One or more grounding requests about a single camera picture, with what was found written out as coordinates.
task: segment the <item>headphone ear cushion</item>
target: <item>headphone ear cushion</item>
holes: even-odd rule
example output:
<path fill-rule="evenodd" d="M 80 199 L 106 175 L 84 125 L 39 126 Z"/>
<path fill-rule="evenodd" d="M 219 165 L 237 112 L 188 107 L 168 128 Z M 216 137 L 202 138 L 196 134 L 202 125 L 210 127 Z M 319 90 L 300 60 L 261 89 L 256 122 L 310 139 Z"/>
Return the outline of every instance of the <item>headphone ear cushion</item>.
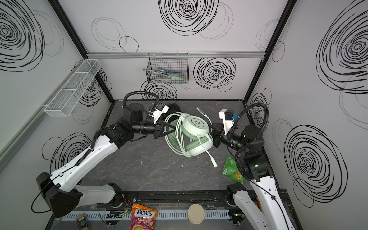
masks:
<path fill-rule="evenodd" d="M 203 143 L 206 143 L 208 141 L 208 138 L 207 137 L 202 137 L 201 138 L 201 142 L 202 142 L 202 144 Z M 187 151 L 190 151 L 190 150 L 192 150 L 192 149 L 194 149 L 194 148 L 196 148 L 196 147 L 198 147 L 198 146 L 200 146 L 201 145 L 201 143 L 199 142 L 199 140 L 197 139 L 197 140 L 194 140 L 194 141 L 192 141 L 191 143 L 189 143 L 186 147 L 185 147 L 185 149 L 187 150 Z"/>
<path fill-rule="evenodd" d="M 193 134 L 191 134 L 191 133 L 189 133 L 185 128 L 184 128 L 184 126 L 182 126 L 181 127 L 181 131 L 187 136 L 187 137 L 189 137 L 190 139 L 193 139 L 193 140 L 197 140 L 198 139 L 198 137 L 196 136 L 196 135 L 193 135 Z"/>

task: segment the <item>white wall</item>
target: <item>white wall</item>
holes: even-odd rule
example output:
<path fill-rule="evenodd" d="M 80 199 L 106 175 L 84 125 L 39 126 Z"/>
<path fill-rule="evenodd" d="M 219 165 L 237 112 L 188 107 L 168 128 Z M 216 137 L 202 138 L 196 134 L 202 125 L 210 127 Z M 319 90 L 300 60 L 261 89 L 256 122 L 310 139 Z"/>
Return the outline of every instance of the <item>white wall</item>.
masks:
<path fill-rule="evenodd" d="M 8 37 L 12 36 L 9 36 L 8 31 L 10 30 L 5 31 L 4 27 L 0 30 L 0 33 L 2 33 L 0 34 L 0 60 L 2 61 L 0 62 L 0 148 L 42 105 L 43 101 L 74 67 L 75 62 L 81 59 L 79 52 L 47 0 L 26 1 L 26 4 L 21 0 L 14 2 L 22 6 L 27 12 L 26 15 L 19 15 L 20 18 L 30 17 L 31 21 L 34 22 L 33 26 L 38 25 L 37 22 L 40 24 L 41 28 L 38 28 L 38 32 L 41 33 L 42 31 L 44 35 L 45 49 L 41 52 L 42 49 L 36 50 L 32 45 L 32 51 L 30 52 L 33 54 L 32 57 L 25 55 L 22 49 L 16 49 L 15 47 L 5 49 L 4 44 L 9 44 L 6 43 L 4 34 Z M 1 24 L 3 23 L 2 17 L 9 16 L 16 20 L 13 15 L 14 12 L 5 5 L 1 6 L 2 12 L 5 12 L 0 15 Z M 48 26 L 47 21 L 44 21 L 45 18 L 48 19 L 48 22 L 52 22 L 51 25 L 55 27 Z M 18 54 L 24 57 L 21 62 L 4 63 L 5 55 Z M 0 204 L 3 207 L 0 210 L 1 229 L 44 229 L 46 227 L 51 212 L 43 214 L 31 212 L 31 203 L 39 193 L 36 177 L 44 171 L 50 172 L 50 161 L 43 159 L 41 153 L 44 154 L 45 158 L 51 159 L 62 141 L 64 145 L 71 145 L 75 148 L 72 148 L 73 151 L 59 151 L 57 155 L 71 153 L 75 156 L 81 152 L 79 146 L 88 145 L 95 131 L 101 126 L 110 106 L 95 81 L 90 85 L 87 94 L 83 98 L 84 101 L 81 100 L 77 104 L 69 117 L 46 117 L 1 172 Z M 58 162 L 58 160 L 54 160 L 52 162 L 53 168 L 55 162 L 63 164 L 66 161 Z M 44 200 L 39 197 L 35 202 L 34 209 L 45 211 L 49 208 Z"/>
<path fill-rule="evenodd" d="M 165 9 L 163 2 L 165 1 L 60 1 L 88 52 L 123 52 L 124 48 L 127 52 L 134 52 L 137 43 L 139 52 L 257 51 L 254 39 L 258 31 L 267 22 L 280 17 L 287 1 L 178 1 L 183 5 L 174 4 L 171 11 L 170 7 L 167 7 L 167 13 L 160 11 L 159 3 L 162 3 L 161 6 Z M 185 6 L 190 7 L 191 10 L 184 10 Z M 167 20 L 171 20 L 171 23 L 168 23 L 171 29 L 165 24 L 161 14 Z M 95 21 L 97 18 L 111 20 Z M 182 23 L 182 26 L 173 25 L 174 20 L 178 24 Z M 195 20 L 204 24 L 210 23 L 206 29 L 198 33 L 182 32 L 198 31 L 202 25 L 197 26 Z M 269 29 L 272 32 L 276 24 L 271 27 L 273 28 Z M 202 37 L 202 35 L 215 37 L 220 34 L 223 36 L 218 36 L 217 39 Z M 123 36 L 130 36 L 136 42 L 129 38 L 125 47 L 121 48 L 118 40 Z"/>
<path fill-rule="evenodd" d="M 24 27 L 29 27 L 25 31 L 27 34 L 33 35 L 37 42 L 35 43 L 34 39 L 31 40 L 32 45 L 29 49 L 27 48 L 28 40 L 24 36 L 20 36 L 21 33 L 12 33 L 13 40 L 9 39 L 9 42 L 5 38 L 0 38 L 0 43 L 8 47 L 0 46 L 2 62 L 7 61 L 7 55 L 20 55 L 19 59 L 24 58 L 14 61 L 13 64 L 0 64 L 0 98 L 2 107 L 0 110 L 0 117 L 2 118 L 0 126 L 1 130 L 3 130 L 0 133 L 0 149 L 7 144 L 31 115 L 43 105 L 47 97 L 70 72 L 75 62 L 81 59 L 78 50 L 69 39 L 63 25 L 58 21 L 57 16 L 47 1 L 29 0 L 27 4 L 20 0 L 15 2 L 19 3 L 27 14 L 31 14 L 31 12 L 34 14 L 34 16 L 31 15 L 28 18 L 33 24 L 24 25 Z M 5 11 L 5 15 L 14 16 L 13 22 L 15 24 L 17 22 L 20 23 L 21 19 L 25 18 L 23 14 L 14 15 L 11 11 L 14 8 L 9 8 L 5 5 L 1 8 Z M 42 37 L 41 34 L 44 36 L 44 46 L 39 41 Z M 25 42 L 25 45 L 17 48 L 15 45 L 11 45 L 14 42 Z"/>
<path fill-rule="evenodd" d="M 269 106 L 265 149 L 305 230 L 366 229 L 368 1 L 352 2 L 299 0 L 251 97 Z"/>
<path fill-rule="evenodd" d="M 287 0 L 60 2 L 88 52 L 215 52 L 264 51 Z M 165 5 L 171 2 L 175 2 L 172 7 Z M 260 62 L 259 58 L 234 58 L 233 78 L 222 71 L 221 66 L 228 68 L 228 61 L 216 60 L 220 64 L 214 64 L 203 81 L 221 82 L 223 87 L 217 88 L 195 80 L 193 73 L 196 74 L 198 60 L 189 59 L 189 84 L 159 84 L 154 87 L 157 90 L 151 92 L 167 88 L 177 91 L 176 98 L 162 99 L 243 98 Z M 140 90 L 147 80 L 142 69 L 147 68 L 148 59 L 105 59 L 102 62 L 109 67 L 105 71 L 110 83 L 116 86 L 112 90 L 115 99 Z"/>

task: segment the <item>green snack bag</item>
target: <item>green snack bag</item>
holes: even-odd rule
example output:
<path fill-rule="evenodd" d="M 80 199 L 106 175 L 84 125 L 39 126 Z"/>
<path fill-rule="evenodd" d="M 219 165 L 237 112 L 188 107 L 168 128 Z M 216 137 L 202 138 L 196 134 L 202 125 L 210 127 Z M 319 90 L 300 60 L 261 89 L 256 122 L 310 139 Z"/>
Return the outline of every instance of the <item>green snack bag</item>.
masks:
<path fill-rule="evenodd" d="M 236 167 L 235 161 L 231 158 L 231 156 L 227 156 L 222 174 L 238 183 L 243 183 L 245 180 L 245 178 L 240 174 L 238 168 Z"/>

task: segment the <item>white cable tray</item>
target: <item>white cable tray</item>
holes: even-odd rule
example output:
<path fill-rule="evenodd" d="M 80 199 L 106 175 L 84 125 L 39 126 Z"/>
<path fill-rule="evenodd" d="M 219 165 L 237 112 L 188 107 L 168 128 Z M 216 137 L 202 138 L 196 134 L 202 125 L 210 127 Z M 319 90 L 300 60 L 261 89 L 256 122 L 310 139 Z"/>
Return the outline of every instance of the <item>white cable tray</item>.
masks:
<path fill-rule="evenodd" d="M 83 60 L 79 68 L 46 106 L 45 113 L 51 117 L 68 117 L 100 68 L 101 64 L 97 59 Z"/>
<path fill-rule="evenodd" d="M 187 220 L 188 219 L 188 210 L 159 210 L 159 214 L 156 216 L 156 220 Z M 106 218 L 107 214 L 110 211 L 100 211 L 100 215 L 98 215 L 98 211 L 72 211 L 69 214 L 65 215 L 62 218 L 62 221 L 75 221 L 75 218 L 80 214 L 86 215 L 86 220 L 131 220 L 132 213 L 128 213 L 123 215 L 121 218 L 110 219 Z M 205 210 L 205 219 L 219 220 L 219 219 L 230 219 L 229 210 Z"/>

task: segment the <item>fox's candy bag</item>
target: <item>fox's candy bag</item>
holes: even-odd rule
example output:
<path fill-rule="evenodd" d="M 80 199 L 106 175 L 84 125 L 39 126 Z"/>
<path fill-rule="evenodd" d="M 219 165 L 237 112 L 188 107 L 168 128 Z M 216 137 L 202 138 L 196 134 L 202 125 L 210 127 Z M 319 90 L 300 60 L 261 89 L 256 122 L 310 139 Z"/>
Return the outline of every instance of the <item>fox's candy bag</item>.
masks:
<path fill-rule="evenodd" d="M 154 208 L 133 204 L 129 230 L 153 230 L 157 214 Z"/>

